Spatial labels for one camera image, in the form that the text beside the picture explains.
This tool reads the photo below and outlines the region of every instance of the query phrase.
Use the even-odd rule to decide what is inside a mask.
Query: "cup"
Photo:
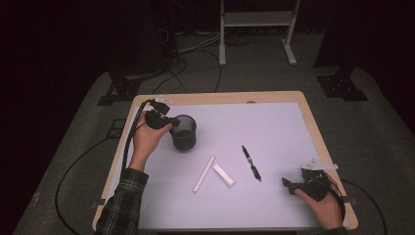
[[[173,145],[180,151],[187,151],[196,145],[196,122],[186,115],[177,116],[180,123],[170,129]]]

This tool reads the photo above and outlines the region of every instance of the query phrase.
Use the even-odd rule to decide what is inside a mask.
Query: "shirt sleeve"
[[[124,171],[114,195],[107,201],[95,234],[138,234],[141,199],[149,175],[132,168]]]
[[[324,231],[322,233],[319,233],[318,235],[347,235],[347,230],[344,227],[334,228],[327,231]]]

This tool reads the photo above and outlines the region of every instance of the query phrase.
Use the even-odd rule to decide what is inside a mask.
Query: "gray carpet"
[[[412,234],[415,231],[415,138],[399,115],[383,96],[373,77],[356,69],[351,79],[363,90],[369,101],[344,102],[325,97],[316,76],[333,74],[337,68],[314,68],[323,34],[295,33],[292,47],[298,64],[291,67],[281,45],[282,34],[258,36],[255,43],[243,47],[227,47],[227,66],[221,69],[217,92],[299,90],[312,110],[333,161],[340,167],[343,179],[357,183],[379,204],[390,234]],[[186,48],[200,36],[179,37]],[[217,47],[204,50],[217,55]],[[195,52],[182,56],[187,68],[157,93],[213,92],[219,76],[214,56]],[[176,72],[183,63],[173,65]],[[151,94],[166,72],[146,80],[139,94]],[[62,140],[54,160],[39,185],[37,203],[27,208],[15,234],[71,234],[55,211],[55,192],[67,169],[82,153],[106,138],[116,118],[126,118],[131,102],[115,102],[97,106],[111,80],[107,73],[98,77],[85,97],[76,117]],[[118,140],[110,139],[94,148],[77,162],[64,181],[59,195],[65,221],[80,234],[91,234],[95,214]],[[349,234],[383,234],[382,221],[370,200],[357,188],[345,184],[355,199],[353,208],[359,220]],[[302,231],[298,234],[313,234]]]

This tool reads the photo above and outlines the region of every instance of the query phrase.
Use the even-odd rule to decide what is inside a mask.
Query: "hand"
[[[338,192],[339,189],[336,187],[337,183],[333,180],[332,177],[330,177],[329,174],[327,174],[327,176],[332,182],[332,189],[335,192]],[[314,199],[310,198],[307,194],[301,191],[301,189],[296,189],[295,193],[308,204],[308,206],[316,215],[320,226],[324,230],[330,230],[343,226],[341,208],[336,198],[331,193],[327,193],[326,197],[320,202],[316,202]]]
[[[155,151],[160,139],[171,129],[172,125],[169,123],[161,129],[153,129],[145,124],[145,114],[141,113],[137,121],[137,126],[134,134],[134,153],[132,155],[130,168],[144,171],[148,157]]]

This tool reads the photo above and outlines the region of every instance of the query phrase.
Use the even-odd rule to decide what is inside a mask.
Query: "black pen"
[[[252,160],[252,159],[251,159],[251,157],[250,157],[250,154],[248,153],[247,149],[246,149],[244,146],[242,146],[242,151],[244,151],[245,156],[247,157],[248,161],[249,161],[249,162],[250,162],[250,164],[251,164],[251,169],[253,170],[253,173],[254,173],[255,178],[256,178],[257,180],[259,180],[259,181],[260,181],[260,175],[259,175],[259,172],[258,172],[258,170],[256,169],[256,167],[255,167],[255,165],[254,165],[254,163],[253,163],[253,160]]]

